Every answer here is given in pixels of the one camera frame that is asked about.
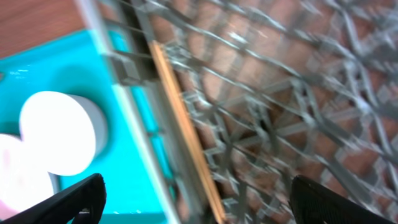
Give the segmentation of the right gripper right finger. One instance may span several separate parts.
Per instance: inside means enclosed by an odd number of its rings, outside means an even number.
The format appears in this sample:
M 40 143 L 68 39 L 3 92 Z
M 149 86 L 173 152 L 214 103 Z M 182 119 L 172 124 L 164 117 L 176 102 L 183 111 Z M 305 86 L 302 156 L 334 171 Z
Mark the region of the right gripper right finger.
M 292 180 L 289 205 L 297 224 L 393 224 L 302 175 Z

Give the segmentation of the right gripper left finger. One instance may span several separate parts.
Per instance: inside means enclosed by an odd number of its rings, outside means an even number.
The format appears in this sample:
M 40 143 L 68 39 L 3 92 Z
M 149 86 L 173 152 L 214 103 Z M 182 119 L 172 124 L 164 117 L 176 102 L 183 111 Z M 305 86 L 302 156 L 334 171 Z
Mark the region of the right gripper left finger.
M 94 173 L 2 224 L 98 224 L 106 204 L 103 176 Z

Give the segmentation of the white round plate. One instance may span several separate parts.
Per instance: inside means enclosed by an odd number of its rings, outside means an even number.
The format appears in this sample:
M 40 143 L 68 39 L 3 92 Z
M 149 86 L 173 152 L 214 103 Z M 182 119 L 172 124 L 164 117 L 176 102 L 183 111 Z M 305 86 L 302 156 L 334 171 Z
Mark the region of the white round plate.
M 19 137 L 1 134 L 1 220 L 59 192 L 58 178 L 37 162 Z

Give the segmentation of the pink bowl with food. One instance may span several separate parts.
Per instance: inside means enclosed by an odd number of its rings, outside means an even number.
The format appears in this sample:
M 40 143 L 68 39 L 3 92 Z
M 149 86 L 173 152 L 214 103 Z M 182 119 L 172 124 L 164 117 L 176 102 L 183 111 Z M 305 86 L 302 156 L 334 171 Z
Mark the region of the pink bowl with food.
M 47 172 L 72 176 L 102 153 L 108 124 L 91 100 L 57 91 L 37 92 L 24 102 L 19 129 L 27 152 Z

